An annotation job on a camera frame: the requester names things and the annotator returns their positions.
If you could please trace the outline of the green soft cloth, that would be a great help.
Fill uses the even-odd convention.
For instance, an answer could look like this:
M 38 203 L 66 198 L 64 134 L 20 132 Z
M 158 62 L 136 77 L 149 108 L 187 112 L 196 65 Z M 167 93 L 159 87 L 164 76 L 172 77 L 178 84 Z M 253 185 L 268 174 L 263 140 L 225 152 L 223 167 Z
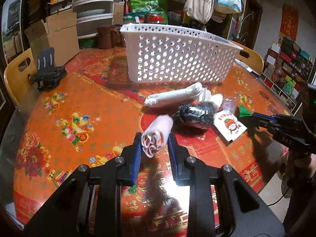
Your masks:
M 248 111 L 248 109 L 246 109 L 245 106 L 240 105 L 238 108 L 239 108 L 239 117 L 240 118 L 252 116 L 252 112 Z

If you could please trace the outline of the white cartoon print pouch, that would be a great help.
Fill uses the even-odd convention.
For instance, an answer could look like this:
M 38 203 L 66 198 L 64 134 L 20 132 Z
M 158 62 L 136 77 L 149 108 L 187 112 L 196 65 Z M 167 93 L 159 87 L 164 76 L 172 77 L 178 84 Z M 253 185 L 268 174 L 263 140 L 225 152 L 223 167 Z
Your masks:
M 236 140 L 247 130 L 247 127 L 227 110 L 214 115 L 214 126 L 228 142 Z

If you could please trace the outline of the black knitted soft item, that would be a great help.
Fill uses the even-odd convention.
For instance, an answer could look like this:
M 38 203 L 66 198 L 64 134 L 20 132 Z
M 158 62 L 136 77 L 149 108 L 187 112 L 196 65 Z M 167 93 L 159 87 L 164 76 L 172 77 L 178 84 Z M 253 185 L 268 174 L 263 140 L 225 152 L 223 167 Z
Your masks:
M 185 103 L 172 115 L 175 124 L 208 129 L 214 124 L 215 107 L 212 102 Z

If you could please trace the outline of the white cloth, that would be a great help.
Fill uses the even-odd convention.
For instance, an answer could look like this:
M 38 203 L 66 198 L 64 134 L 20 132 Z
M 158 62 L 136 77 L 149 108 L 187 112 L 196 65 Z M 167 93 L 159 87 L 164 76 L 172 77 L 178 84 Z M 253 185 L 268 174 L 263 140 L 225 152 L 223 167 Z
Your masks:
M 144 104 L 151 108 L 162 108 L 191 101 L 204 101 L 210 98 L 211 91 L 196 82 L 186 88 L 151 94 Z

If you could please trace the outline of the pink towel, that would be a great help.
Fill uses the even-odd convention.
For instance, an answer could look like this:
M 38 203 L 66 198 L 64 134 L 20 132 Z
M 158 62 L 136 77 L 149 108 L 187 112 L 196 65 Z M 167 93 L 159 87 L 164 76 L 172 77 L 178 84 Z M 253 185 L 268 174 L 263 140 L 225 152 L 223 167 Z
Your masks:
M 148 158 L 152 158 L 166 146 L 173 123 L 172 117 L 169 115 L 161 115 L 142 133 L 142 151 Z

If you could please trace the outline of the white cream round soft item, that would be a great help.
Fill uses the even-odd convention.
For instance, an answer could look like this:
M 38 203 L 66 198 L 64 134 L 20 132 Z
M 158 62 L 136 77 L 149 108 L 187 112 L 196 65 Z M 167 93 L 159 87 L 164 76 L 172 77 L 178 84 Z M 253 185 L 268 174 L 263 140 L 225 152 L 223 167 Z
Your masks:
M 214 110 L 217 111 L 223 102 L 222 94 L 212 94 L 212 92 L 205 88 L 200 95 L 201 102 L 211 102 L 213 104 Z

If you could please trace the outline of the clear plastic wrapper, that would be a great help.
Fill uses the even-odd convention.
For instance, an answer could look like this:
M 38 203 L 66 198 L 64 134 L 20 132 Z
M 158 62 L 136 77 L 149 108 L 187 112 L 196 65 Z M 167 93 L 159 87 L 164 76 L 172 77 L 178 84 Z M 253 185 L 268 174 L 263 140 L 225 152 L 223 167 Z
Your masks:
M 237 100 L 235 97 L 226 97 L 223 99 L 222 109 L 229 113 L 234 113 L 237 106 Z

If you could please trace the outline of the shelf with colourful boxes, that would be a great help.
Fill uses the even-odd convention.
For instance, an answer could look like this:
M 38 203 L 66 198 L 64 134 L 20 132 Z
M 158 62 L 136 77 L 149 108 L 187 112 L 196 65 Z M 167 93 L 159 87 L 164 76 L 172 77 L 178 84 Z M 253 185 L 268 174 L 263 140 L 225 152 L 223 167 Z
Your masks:
M 260 80 L 295 114 L 301 107 L 300 83 L 315 81 L 315 62 L 289 36 L 268 49 Z

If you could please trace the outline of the wooden chair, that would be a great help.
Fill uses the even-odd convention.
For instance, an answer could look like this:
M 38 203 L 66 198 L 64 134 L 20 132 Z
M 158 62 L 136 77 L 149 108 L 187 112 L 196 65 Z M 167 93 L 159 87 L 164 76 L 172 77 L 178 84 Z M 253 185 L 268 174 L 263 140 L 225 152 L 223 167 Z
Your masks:
M 261 74 L 263 72 L 264 67 L 263 58 L 254 50 L 240 43 L 237 43 L 235 41 L 232 41 L 232 43 L 242 47 L 242 50 L 239 52 L 236 58 L 241 62 L 245 63 L 252 70 L 256 71 L 256 73 Z
M 27 59 L 30 60 L 30 64 L 23 71 L 19 71 L 19 65 Z M 19 105 L 24 94 L 33 85 L 36 73 L 37 68 L 31 48 L 18 55 L 7 65 L 4 71 L 4 84 L 15 106 Z

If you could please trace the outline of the left wooden chair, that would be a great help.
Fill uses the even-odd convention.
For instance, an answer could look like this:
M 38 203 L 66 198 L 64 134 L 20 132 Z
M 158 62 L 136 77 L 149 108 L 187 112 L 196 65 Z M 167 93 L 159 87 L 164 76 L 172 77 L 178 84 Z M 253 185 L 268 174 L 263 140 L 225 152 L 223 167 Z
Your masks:
M 30 64 L 23 71 L 19 71 L 19 65 L 27 59 L 30 60 Z M 31 48 L 18 55 L 7 65 L 4 71 L 4 84 L 15 106 L 19 105 L 24 94 L 33 85 L 36 73 L 37 68 Z

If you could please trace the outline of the red lidded glass jar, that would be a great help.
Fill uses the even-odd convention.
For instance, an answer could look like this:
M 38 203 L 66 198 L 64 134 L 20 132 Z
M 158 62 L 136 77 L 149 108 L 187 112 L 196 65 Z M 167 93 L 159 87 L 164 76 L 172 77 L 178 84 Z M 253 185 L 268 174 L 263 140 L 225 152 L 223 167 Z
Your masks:
M 160 12 L 146 12 L 144 18 L 145 24 L 164 24 L 165 20 L 163 18 L 163 14 Z

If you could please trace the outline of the green shopping bag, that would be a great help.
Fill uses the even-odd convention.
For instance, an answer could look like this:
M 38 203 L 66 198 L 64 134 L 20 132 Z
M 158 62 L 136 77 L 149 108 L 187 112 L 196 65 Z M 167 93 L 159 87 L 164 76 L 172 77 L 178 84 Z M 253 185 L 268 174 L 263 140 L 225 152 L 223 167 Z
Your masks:
M 167 0 L 128 0 L 129 12 L 153 12 L 163 16 L 164 24 L 168 23 L 168 3 Z

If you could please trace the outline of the cardboard box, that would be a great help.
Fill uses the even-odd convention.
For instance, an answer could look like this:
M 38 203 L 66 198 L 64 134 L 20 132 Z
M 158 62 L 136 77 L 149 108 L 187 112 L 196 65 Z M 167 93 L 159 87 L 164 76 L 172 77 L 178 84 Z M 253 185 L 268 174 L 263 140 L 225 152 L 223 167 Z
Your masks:
M 69 9 L 30 25 L 24 33 L 34 60 L 38 60 L 40 51 L 53 47 L 56 66 L 63 66 L 70 61 L 79 53 L 76 24 L 77 14 Z

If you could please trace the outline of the stacked grey drawer tower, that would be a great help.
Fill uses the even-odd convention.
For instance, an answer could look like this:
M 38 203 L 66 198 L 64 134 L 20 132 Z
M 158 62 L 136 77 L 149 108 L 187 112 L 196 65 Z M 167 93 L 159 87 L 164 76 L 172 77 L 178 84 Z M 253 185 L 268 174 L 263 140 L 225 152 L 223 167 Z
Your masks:
M 98 27 L 114 24 L 114 0 L 72 0 L 78 39 L 94 38 Z

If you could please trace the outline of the red wall banner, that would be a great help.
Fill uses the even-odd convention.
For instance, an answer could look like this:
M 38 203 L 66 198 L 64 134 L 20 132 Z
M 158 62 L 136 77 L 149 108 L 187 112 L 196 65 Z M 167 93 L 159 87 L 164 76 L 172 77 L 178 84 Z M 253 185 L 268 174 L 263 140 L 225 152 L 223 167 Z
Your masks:
M 289 36 L 296 40 L 298 32 L 299 11 L 290 5 L 283 4 L 279 37 Z

